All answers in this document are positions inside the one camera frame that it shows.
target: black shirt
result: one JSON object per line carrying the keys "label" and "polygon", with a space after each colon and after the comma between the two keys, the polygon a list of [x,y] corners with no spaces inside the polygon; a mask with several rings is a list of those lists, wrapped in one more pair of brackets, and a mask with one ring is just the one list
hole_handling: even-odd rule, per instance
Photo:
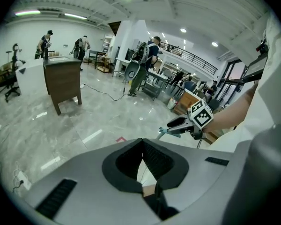
{"label": "black shirt", "polygon": [[46,40],[45,36],[42,36],[41,40],[43,41],[43,43],[41,45],[41,49],[42,49],[42,51],[44,51],[45,47],[47,46],[47,43],[50,41],[50,38],[48,40]]}
{"label": "black shirt", "polygon": [[210,95],[212,95],[216,91],[216,85],[212,85],[211,88],[213,89],[213,91],[211,91],[209,89],[207,90],[207,93]]}
{"label": "black shirt", "polygon": [[146,68],[147,71],[149,70],[149,68],[151,68],[151,65],[152,65],[152,63],[151,63],[151,61],[152,61],[152,56],[156,56],[156,57],[157,57],[157,55],[158,55],[158,46],[156,45],[156,46],[149,47],[149,55],[148,55],[148,58],[150,58],[150,57],[151,57],[151,58],[146,62],[145,68]]}

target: glossy tile floor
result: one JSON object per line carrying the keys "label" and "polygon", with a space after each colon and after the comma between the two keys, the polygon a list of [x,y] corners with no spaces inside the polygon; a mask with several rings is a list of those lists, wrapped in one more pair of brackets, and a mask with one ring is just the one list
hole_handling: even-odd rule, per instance
{"label": "glossy tile floor", "polygon": [[[82,67],[82,83],[109,93],[114,99],[122,96],[121,78],[104,74],[94,66]],[[115,102],[85,86],[81,90],[82,105],[77,104],[76,97],[60,103],[60,116],[46,93],[12,97],[8,103],[4,93],[0,94],[0,181],[12,191],[18,185],[19,170],[33,184],[70,158],[115,144],[121,137],[156,138],[159,127],[166,127],[177,116],[166,106],[171,89],[168,87],[153,101],[141,91],[137,97],[127,96],[127,84],[125,95]],[[182,134],[181,138],[165,135],[161,140],[189,147],[198,143],[189,134]],[[19,196],[26,192],[23,186],[17,190]]]}

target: railing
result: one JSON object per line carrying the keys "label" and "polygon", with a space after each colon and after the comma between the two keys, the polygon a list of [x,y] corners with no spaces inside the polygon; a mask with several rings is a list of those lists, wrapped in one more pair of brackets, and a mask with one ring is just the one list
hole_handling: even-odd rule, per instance
{"label": "railing", "polygon": [[193,64],[203,68],[204,70],[211,73],[212,75],[214,75],[215,72],[217,71],[217,68],[212,66],[210,63],[179,47],[161,42],[160,48],[192,62]]}

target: ceiling light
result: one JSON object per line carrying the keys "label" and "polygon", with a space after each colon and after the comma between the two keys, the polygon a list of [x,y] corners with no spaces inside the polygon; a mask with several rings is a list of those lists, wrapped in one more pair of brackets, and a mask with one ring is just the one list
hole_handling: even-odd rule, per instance
{"label": "ceiling light", "polygon": [[22,11],[15,13],[16,16],[22,16],[22,15],[31,15],[31,14],[40,14],[41,12],[38,10],[30,10],[30,11]]}
{"label": "ceiling light", "polygon": [[84,20],[87,19],[86,17],[81,17],[81,16],[77,16],[77,15],[74,15],[74,14],[69,14],[69,13],[65,13],[65,15],[66,15],[66,16],[69,16],[69,17],[75,17],[75,18],[84,19]]}

